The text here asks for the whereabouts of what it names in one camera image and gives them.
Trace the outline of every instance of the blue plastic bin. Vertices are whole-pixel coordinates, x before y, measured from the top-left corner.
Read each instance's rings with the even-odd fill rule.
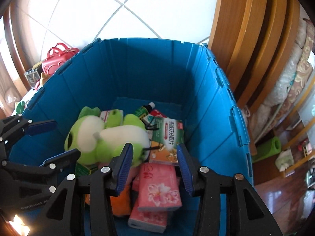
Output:
[[[56,120],[57,129],[25,136],[9,159],[41,165],[64,152],[65,138],[84,106],[127,114],[150,101],[168,117],[183,120],[186,146],[202,165],[223,175],[242,173],[253,182],[246,127],[214,55],[202,45],[163,39],[97,39],[83,48],[36,93],[24,112],[33,121]],[[165,235],[193,233],[199,199],[190,198],[184,189],[181,197],[183,207]],[[222,196],[220,235],[225,235],[225,226]],[[154,234],[129,228],[127,219],[116,219],[116,228],[123,236]]]

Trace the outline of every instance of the red handbag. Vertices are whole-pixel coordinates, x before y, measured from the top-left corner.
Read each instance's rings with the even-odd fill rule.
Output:
[[[57,48],[58,45],[61,45],[65,50]],[[68,59],[72,58],[80,50],[78,48],[69,48],[62,42],[56,44],[55,47],[50,48],[47,53],[47,58],[42,63],[42,68],[44,73],[48,75],[53,75],[55,71],[61,67]]]

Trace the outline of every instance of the bottle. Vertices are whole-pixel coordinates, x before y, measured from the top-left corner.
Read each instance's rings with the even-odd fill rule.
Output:
[[[153,102],[148,103],[147,105],[139,107],[137,110],[134,111],[134,115],[139,117],[141,120],[142,118],[146,117],[152,110],[155,108],[155,104]]]

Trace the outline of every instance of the tiled wall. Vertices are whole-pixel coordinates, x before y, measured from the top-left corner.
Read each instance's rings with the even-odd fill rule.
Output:
[[[208,42],[216,0],[17,0],[30,65],[57,42],[83,48],[97,37]]]

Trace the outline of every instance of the brown toy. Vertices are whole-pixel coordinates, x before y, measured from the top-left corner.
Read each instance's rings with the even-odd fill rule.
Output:
[[[51,75],[41,73],[40,79],[39,79],[39,85],[42,87],[46,83],[46,81],[48,81],[50,77]]]

